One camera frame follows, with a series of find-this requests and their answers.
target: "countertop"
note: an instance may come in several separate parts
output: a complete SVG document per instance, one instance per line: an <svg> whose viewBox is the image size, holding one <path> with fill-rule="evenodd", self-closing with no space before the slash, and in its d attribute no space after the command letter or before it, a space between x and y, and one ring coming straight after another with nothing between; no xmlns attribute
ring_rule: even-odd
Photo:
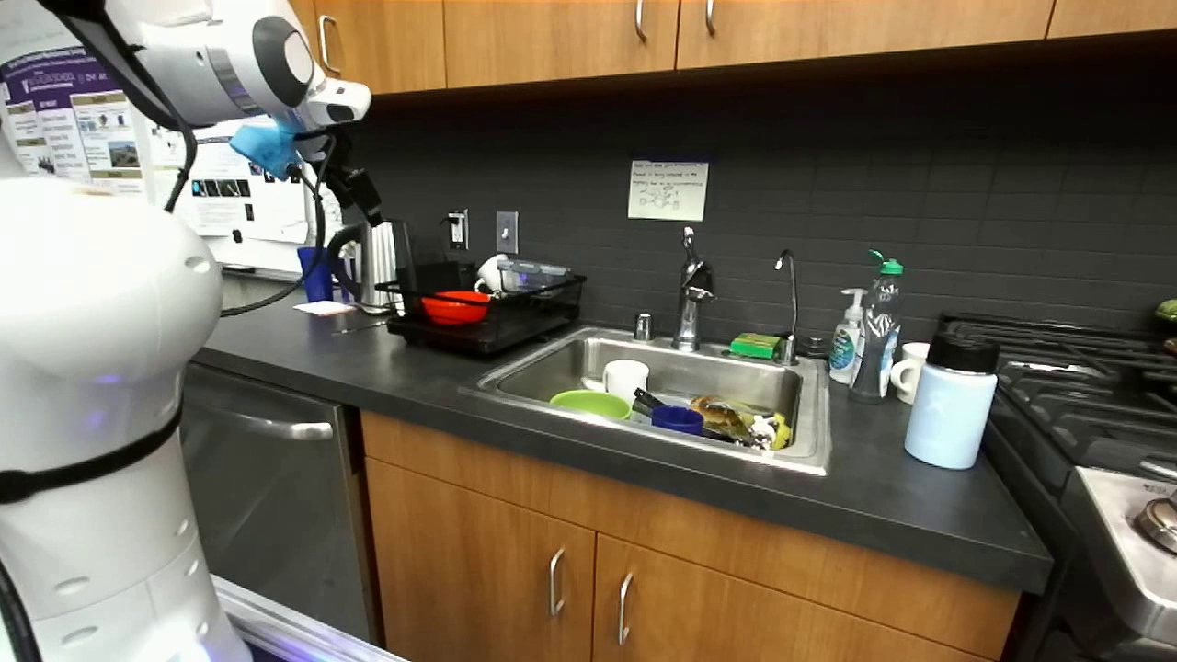
<svg viewBox="0 0 1177 662"><path fill-rule="evenodd" d="M1052 572L1047 549L985 458L970 471L929 467L904 458L904 406L853 401L840 385L833 467L829 480L811 480L678 447L621 447L620 429L497 406L479 396L475 384L510 356L407 346L367 317L306 317L280 302L221 321L195 361L985 585L1044 592Z"/></svg>

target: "dishwasher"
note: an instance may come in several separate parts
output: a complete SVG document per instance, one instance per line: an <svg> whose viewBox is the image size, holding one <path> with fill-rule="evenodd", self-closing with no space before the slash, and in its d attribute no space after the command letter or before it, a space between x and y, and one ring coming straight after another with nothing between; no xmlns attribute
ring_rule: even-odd
<svg viewBox="0 0 1177 662"><path fill-rule="evenodd" d="M211 572L378 645L358 429L341 406L186 370L182 447Z"/></svg>

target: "stainless steel sink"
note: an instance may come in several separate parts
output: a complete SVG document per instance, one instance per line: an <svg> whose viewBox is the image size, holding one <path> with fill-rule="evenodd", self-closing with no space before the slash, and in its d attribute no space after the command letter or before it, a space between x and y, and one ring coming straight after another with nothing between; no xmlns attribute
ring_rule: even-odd
<svg viewBox="0 0 1177 662"><path fill-rule="evenodd" d="M786 450L763 451L719 437L664 429L639 415L627 423L606 423L572 415L548 406L548 396L560 391L583 391L584 384L601 384L602 364L621 356L643 361L650 367L650 395L666 401L720 396L783 413L795 427L795 442ZM801 473L829 473L833 459L833 407L821 361L759 364L719 353L682 353L669 344L638 344L633 336L610 329L583 329L490 370L479 384L479 395L517 407L583 418L588 427L620 427L643 442L685 447Z"/></svg>

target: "soap dispenser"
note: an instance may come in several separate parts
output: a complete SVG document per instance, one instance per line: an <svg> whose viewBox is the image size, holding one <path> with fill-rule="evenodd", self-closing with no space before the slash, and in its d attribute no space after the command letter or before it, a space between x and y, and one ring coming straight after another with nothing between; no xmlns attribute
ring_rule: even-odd
<svg viewBox="0 0 1177 662"><path fill-rule="evenodd" d="M842 321L835 329L833 379L849 385L859 379L859 364L860 364L860 350L866 350L860 297L867 291L846 286L842 294L853 297L853 302L849 302L849 308L842 312Z"/></svg>
<svg viewBox="0 0 1177 662"><path fill-rule="evenodd" d="M873 250L873 253L880 261L880 275L875 275L873 297L867 297L866 350L860 350L860 367L853 377L853 395L884 401L886 385L892 385L886 377L893 364L893 346L900 336L897 294L900 294L904 264L897 259L884 259L880 250Z"/></svg>

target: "wall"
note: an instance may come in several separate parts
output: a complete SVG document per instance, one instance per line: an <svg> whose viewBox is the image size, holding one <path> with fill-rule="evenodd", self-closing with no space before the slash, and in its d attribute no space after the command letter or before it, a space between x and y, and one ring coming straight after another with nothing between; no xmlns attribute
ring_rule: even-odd
<svg viewBox="0 0 1177 662"><path fill-rule="evenodd" d="M786 329L779 248L800 253L801 336L829 336L880 248L908 264L908 336L943 308L1141 332L1177 294L1175 58L846 58L747 82L638 82L389 102L358 141L416 259L447 209L522 212L522 253L588 272L584 317L650 308L672 332L682 225L627 220L628 158L707 158L704 332Z"/></svg>

